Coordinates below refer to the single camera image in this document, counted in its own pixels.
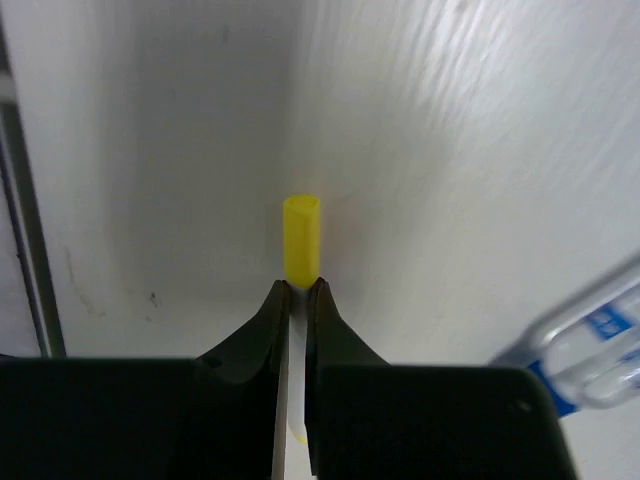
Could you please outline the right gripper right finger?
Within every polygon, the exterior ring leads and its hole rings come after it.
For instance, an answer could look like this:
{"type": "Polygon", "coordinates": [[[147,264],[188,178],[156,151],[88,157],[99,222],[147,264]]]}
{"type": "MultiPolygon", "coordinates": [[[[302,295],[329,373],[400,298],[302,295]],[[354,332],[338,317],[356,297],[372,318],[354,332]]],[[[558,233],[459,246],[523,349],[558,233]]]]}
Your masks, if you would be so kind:
{"type": "Polygon", "coordinates": [[[551,398],[529,371],[386,362],[307,301],[305,426],[319,479],[573,479],[551,398]]]}

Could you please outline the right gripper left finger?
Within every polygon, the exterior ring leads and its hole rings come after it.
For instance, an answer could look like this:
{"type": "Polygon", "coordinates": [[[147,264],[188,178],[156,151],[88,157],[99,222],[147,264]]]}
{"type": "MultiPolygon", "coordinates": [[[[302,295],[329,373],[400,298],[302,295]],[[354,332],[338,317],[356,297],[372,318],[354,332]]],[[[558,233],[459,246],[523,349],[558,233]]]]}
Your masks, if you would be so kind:
{"type": "Polygon", "coordinates": [[[269,479],[289,287],[195,358],[4,358],[5,479],[269,479]]]}

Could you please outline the yellow tip marker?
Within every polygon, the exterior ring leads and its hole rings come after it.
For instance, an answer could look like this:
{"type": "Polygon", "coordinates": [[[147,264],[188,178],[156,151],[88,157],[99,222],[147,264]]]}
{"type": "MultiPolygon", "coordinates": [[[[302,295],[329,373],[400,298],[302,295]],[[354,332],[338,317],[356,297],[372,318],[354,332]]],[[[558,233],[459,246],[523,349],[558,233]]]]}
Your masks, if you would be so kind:
{"type": "Polygon", "coordinates": [[[288,340],[287,421],[293,437],[308,443],[304,423],[307,301],[319,277],[320,210],[316,197],[296,195],[283,202],[284,276],[291,288],[288,340]]]}

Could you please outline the clear blue spray bottle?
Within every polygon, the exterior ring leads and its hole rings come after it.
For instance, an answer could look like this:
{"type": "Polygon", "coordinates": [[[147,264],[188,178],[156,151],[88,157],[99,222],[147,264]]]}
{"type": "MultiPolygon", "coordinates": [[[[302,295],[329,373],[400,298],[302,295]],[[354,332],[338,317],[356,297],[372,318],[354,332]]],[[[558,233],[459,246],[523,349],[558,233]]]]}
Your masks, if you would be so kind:
{"type": "Polygon", "coordinates": [[[525,368],[559,416],[639,396],[639,256],[535,320],[492,365],[525,368]]]}

